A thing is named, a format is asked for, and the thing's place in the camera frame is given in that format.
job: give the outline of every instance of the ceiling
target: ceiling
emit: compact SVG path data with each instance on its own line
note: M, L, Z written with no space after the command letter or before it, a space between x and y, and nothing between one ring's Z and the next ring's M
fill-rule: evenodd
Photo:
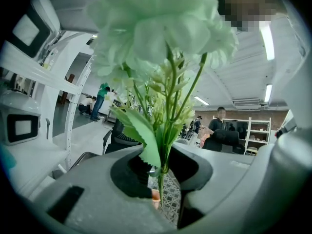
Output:
M196 110L213 110L223 106L228 110L241 109L234 105L235 100L256 98L260 101L258 110L285 110L281 91L297 69L301 56L294 31L286 17L271 22L275 59L267 61L264 42L259 30L237 32L238 51L226 66L204 70L194 89L193 97L198 96L207 103L205 106L194 99ZM264 103L267 84L272 84L269 103ZM254 106L245 106L252 110Z

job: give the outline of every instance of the ceiling light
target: ceiling light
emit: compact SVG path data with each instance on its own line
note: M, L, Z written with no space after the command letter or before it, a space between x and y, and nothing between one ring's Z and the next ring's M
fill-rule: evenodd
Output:
M201 103L205 104L206 106L209 105L209 103L205 102L204 100L202 100L201 98L199 98L198 96L194 97L195 99L199 100Z
M270 25L267 24L263 27L260 27L260 31L264 41L265 50L267 53L267 59L273 60L275 58L275 54Z
M264 99L265 103L269 102L270 97L271 97L271 92L272 92L272 85L267 85L267 91L265 92L265 99Z

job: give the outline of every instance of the patterned floor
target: patterned floor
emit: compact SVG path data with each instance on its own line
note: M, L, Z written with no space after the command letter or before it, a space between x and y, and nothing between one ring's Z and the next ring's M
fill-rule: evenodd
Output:
M157 178L149 177L148 187L158 190ZM181 192L177 179L169 171L164 177L164 199L158 210L175 226L177 225L181 202Z

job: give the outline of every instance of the perforated metal post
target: perforated metal post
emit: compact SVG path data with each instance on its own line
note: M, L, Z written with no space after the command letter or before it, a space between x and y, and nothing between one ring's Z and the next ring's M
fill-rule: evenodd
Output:
M77 103L80 98L81 91L83 89L84 84L86 83L86 80L91 72L91 59L87 62L85 65L82 73L79 76L79 79L77 81L76 86L79 88L79 91L77 94L72 95L70 98L70 103L68 106L67 116L66 116L66 123L65 123L65 141L66 141L66 151L67 151L67 158L66 158L66 170L69 170L72 166L71 163L71 140L72 140L72 129L73 129L73 121L74 116L77 108Z

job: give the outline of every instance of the blue pants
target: blue pants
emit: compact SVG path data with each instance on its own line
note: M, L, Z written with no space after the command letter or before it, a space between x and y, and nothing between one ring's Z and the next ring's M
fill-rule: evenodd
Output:
M104 98L102 96L97 95L97 100L94 104L94 107L91 113L91 118L96 118L98 116L98 111L103 105L103 102L104 102Z

